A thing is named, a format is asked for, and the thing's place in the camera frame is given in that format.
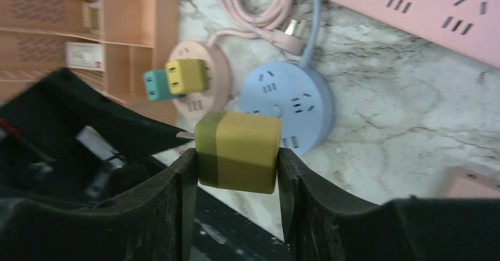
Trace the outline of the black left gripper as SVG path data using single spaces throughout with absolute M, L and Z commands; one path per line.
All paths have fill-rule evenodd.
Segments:
M 1 104 L 1 196 L 93 206 L 161 172 L 179 127 L 132 111 L 69 69 Z

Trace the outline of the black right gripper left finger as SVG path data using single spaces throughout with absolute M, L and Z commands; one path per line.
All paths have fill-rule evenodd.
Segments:
M 169 167 L 93 208 L 1 200 L 2 260 L 189 260 L 198 161 Z

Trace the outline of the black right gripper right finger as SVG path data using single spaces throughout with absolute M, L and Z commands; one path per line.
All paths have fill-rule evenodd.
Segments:
M 499 200 L 421 199 L 378 205 L 281 148 L 277 179 L 292 260 L 498 260 Z

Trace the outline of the yellow charger cube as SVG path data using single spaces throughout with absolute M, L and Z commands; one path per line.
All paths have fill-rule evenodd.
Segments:
M 174 95 L 209 89 L 206 62 L 202 59 L 175 59 L 165 64 L 169 91 Z
M 192 133 L 204 186 L 272 194 L 275 191 L 282 121 L 276 117 L 233 111 L 210 111 Z

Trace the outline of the teal charger cube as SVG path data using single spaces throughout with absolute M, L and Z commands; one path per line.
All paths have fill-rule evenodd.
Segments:
M 143 74 L 146 95 L 150 101 L 182 98 L 184 94 L 172 94 L 169 90 L 166 70 L 150 70 Z

